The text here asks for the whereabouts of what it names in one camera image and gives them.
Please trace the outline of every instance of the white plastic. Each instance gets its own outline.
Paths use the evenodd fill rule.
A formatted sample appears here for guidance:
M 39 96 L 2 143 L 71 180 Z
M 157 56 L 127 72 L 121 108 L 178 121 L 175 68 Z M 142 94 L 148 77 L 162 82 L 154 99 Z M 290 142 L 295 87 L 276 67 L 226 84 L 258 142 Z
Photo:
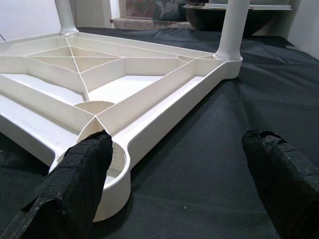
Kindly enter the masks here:
M 250 0 L 254 5 L 288 5 L 290 0 Z M 228 0 L 209 0 L 213 4 L 227 4 Z
M 227 14 L 223 29 L 225 60 L 75 32 L 61 10 L 66 1 L 57 1 L 63 35 L 0 43 L 1 132 L 52 170 L 69 147 L 105 129 L 114 153 L 95 221 L 111 217 L 129 198 L 131 169 L 220 81 L 238 76 L 242 31 L 231 24 L 243 30 L 249 1 L 239 12 L 235 2 L 237 17 Z
M 238 61 L 240 44 L 243 38 L 250 0 L 229 0 L 219 48 L 215 54 L 217 59 Z
M 227 4 L 206 3 L 205 6 L 200 7 L 200 8 L 227 9 Z M 252 9 L 252 10 L 292 10 L 291 5 L 256 5 L 256 4 L 250 4 L 249 9 Z

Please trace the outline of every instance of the white wall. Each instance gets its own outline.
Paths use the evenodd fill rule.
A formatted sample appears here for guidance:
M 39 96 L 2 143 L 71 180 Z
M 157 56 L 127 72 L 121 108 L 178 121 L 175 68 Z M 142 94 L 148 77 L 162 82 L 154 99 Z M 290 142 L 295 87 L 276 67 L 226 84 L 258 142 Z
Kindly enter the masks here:
M 6 40 L 60 32 L 54 0 L 0 0 L 0 34 Z
M 319 59 L 319 0 L 291 0 L 290 4 L 294 10 L 276 18 L 271 34 Z
M 70 0 L 72 12 L 76 12 L 77 27 L 113 28 L 110 19 L 121 17 L 119 0 Z

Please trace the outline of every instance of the cylindrical leg mount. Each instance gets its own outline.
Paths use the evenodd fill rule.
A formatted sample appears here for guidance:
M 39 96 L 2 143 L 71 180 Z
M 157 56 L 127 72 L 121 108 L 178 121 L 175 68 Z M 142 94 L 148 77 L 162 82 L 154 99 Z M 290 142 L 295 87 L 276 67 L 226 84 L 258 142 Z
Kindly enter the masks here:
M 68 0 L 55 0 L 56 9 L 58 11 L 61 33 L 77 32 L 72 17 L 70 2 Z
M 241 59 L 240 44 L 243 38 L 250 0 L 228 0 L 223 31 L 215 57 L 223 60 Z

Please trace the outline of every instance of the black mat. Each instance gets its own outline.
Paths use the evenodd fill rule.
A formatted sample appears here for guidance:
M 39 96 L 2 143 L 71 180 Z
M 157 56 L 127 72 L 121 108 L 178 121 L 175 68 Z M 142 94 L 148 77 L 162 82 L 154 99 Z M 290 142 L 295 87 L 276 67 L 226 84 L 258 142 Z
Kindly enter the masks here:
M 81 30 L 209 52 L 220 38 L 186 29 Z M 132 170 L 128 203 L 95 223 L 91 238 L 279 238 L 241 138 L 253 128 L 276 131 L 319 166 L 319 62 L 286 45 L 283 39 L 244 40 L 239 77 L 219 84 Z M 46 170 L 3 135 L 1 150 L 0 232 Z

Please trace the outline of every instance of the black cloth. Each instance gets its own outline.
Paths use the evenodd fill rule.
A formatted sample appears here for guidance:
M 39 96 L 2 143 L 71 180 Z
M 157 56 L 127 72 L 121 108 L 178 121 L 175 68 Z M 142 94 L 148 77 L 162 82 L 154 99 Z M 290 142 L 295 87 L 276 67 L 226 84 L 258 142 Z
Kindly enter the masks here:
M 220 39 L 220 33 L 188 29 L 80 30 L 208 52 Z M 319 164 L 319 62 L 284 42 L 243 40 L 239 77 L 221 82 L 133 168 L 128 203 L 94 223 L 90 238 L 279 238 L 258 198 L 241 138 L 254 128 L 275 131 Z M 4 136 L 0 142 L 1 160 L 8 162 L 5 155 L 15 155 L 16 146 L 7 148 Z M 39 164 L 26 156 L 17 156 L 19 165 Z M 10 173 L 0 173 L 0 230 L 43 177 L 32 167 L 1 170 Z
M 319 238 L 319 169 L 273 132 L 243 137 L 258 194 L 282 238 Z
M 1 238 L 88 238 L 112 155 L 112 139 L 105 130 L 70 147 Z

